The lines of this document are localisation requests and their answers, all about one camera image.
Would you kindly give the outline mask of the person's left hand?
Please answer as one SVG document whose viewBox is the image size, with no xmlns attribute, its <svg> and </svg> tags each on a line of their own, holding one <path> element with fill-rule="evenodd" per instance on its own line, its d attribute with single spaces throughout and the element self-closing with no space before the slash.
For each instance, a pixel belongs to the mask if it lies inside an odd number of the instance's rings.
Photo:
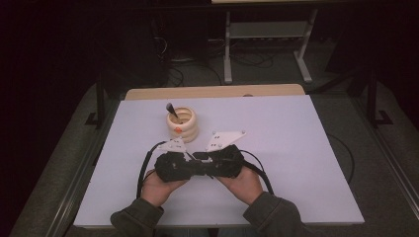
<svg viewBox="0 0 419 237">
<path fill-rule="evenodd" d="M 169 196 L 185 185 L 187 181 L 163 182 L 154 170 L 146 173 L 145 180 L 141 189 L 140 197 L 159 207 L 166 202 Z"/>
</svg>

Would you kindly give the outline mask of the black metal stand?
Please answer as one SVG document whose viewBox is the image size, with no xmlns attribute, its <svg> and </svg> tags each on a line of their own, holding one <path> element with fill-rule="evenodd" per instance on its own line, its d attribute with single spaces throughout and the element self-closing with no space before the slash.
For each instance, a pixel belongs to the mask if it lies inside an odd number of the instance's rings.
<svg viewBox="0 0 419 237">
<path fill-rule="evenodd" d="M 383 124 L 392 124 L 392 120 L 386 111 L 377 110 L 377 77 L 373 70 L 368 81 L 367 119 L 373 128 L 378 128 Z"/>
<path fill-rule="evenodd" d="M 99 74 L 96 80 L 96 112 L 90 113 L 85 124 L 94 125 L 100 129 L 105 122 L 105 88 L 102 74 Z"/>
</svg>

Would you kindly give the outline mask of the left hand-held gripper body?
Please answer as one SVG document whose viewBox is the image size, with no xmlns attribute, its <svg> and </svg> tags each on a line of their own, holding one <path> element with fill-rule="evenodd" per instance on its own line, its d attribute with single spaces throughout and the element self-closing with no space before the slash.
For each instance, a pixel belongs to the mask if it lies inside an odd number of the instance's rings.
<svg viewBox="0 0 419 237">
<path fill-rule="evenodd" d="M 157 149 L 164 151 L 154 164 L 155 171 L 163 182 L 191 179 L 192 171 L 189 161 L 185 158 L 187 148 L 182 137 L 164 141 L 157 146 Z"/>
</svg>

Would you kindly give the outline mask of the grey metal rail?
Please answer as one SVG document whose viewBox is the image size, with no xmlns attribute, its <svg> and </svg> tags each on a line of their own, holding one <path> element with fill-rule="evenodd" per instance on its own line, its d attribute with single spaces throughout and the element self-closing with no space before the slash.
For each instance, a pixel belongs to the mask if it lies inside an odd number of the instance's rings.
<svg viewBox="0 0 419 237">
<path fill-rule="evenodd" d="M 381 125 L 391 125 L 392 121 L 385 111 L 379 111 L 379 119 L 369 118 L 367 109 L 363 106 L 359 99 L 350 99 L 357 114 L 361 117 L 365 128 L 377 144 L 384 159 L 386 160 L 390 173 L 392 174 L 395 182 L 399 186 L 402 194 L 404 195 L 407 203 L 409 204 L 412 212 L 419 220 L 419 193 L 416 191 L 408 176 L 400 166 L 396 155 L 390 149 L 390 146 L 385 141 L 383 135 L 379 131 Z"/>
<path fill-rule="evenodd" d="M 115 100 L 103 107 L 97 102 L 82 103 L 64 131 L 52 155 L 60 194 L 45 237 L 63 237 L 72 225 L 119 104 Z"/>
</svg>

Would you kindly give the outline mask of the grey metal desk frame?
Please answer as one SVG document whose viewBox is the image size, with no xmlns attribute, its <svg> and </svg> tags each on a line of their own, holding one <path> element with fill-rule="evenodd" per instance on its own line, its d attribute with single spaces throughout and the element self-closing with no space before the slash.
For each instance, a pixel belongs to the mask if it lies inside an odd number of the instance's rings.
<svg viewBox="0 0 419 237">
<path fill-rule="evenodd" d="M 225 12 L 224 82 L 232 82 L 231 41 L 296 39 L 294 64 L 304 83 L 312 82 L 305 52 L 315 35 L 337 32 L 326 69 L 341 78 L 379 70 L 391 59 L 410 57 L 398 37 L 419 32 L 419 0 L 211 0 Z"/>
</svg>

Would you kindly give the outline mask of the white board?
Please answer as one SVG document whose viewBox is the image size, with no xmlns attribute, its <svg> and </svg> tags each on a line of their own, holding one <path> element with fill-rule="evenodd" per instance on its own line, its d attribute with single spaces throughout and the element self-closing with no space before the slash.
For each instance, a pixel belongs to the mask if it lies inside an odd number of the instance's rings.
<svg viewBox="0 0 419 237">
<path fill-rule="evenodd" d="M 240 131 L 237 146 L 261 163 L 274 193 L 295 203 L 306 224 L 360 224 L 364 218 L 347 184 L 309 96 L 175 99 L 193 109 L 203 151 L 216 131 Z M 164 100 L 120 103 L 90 184 L 74 220 L 86 228 L 110 226 L 130 205 L 148 151 L 169 137 Z M 171 227 L 243 225 L 246 204 L 218 180 L 195 176 L 164 203 L 159 224 Z"/>
</svg>

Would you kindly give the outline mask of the cream ribbed holder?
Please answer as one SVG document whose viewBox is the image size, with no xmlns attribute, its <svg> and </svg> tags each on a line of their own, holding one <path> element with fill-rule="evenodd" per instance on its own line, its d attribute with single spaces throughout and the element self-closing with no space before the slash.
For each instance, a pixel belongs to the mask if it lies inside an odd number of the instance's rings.
<svg viewBox="0 0 419 237">
<path fill-rule="evenodd" d="M 166 117 L 170 137 L 181 137 L 185 143 L 192 142 L 199 134 L 198 116 L 188 107 L 175 108 L 175 113 Z"/>
</svg>

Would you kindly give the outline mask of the black makeup brush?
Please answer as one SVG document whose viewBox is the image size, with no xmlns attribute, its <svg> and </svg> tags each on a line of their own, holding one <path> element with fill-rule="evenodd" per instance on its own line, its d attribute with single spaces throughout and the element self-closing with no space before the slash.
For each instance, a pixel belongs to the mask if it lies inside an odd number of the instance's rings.
<svg viewBox="0 0 419 237">
<path fill-rule="evenodd" d="M 169 114 L 173 115 L 173 116 L 176 118 L 176 120 L 177 120 L 178 122 L 181 122 L 181 121 L 180 121 L 180 119 L 179 119 L 179 117 L 178 117 L 178 115 L 177 115 L 177 113 L 176 113 L 176 111 L 175 111 L 175 109 L 174 109 L 174 107 L 173 107 L 173 105 L 172 105 L 171 103 L 168 103 L 168 104 L 166 105 L 166 111 L 167 111 Z"/>
</svg>

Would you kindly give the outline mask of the person's right hand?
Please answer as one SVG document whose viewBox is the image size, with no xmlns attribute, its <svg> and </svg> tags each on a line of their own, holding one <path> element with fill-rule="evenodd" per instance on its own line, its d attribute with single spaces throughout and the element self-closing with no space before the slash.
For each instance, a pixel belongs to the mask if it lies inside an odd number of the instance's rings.
<svg viewBox="0 0 419 237">
<path fill-rule="evenodd" d="M 247 205 L 251 205 L 263 193 L 259 176 L 247 167 L 243 167 L 236 178 L 217 177 L 217 179 Z"/>
</svg>

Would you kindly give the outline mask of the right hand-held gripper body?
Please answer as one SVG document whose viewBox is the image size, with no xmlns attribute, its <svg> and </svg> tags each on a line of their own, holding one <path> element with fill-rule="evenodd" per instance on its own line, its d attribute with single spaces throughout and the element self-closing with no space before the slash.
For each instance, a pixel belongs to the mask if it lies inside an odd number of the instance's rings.
<svg viewBox="0 0 419 237">
<path fill-rule="evenodd" d="M 209 176 L 236 177 L 241 170 L 243 156 L 234 142 L 246 135 L 245 131 L 214 131 L 206 147 L 210 159 L 206 168 Z"/>
</svg>

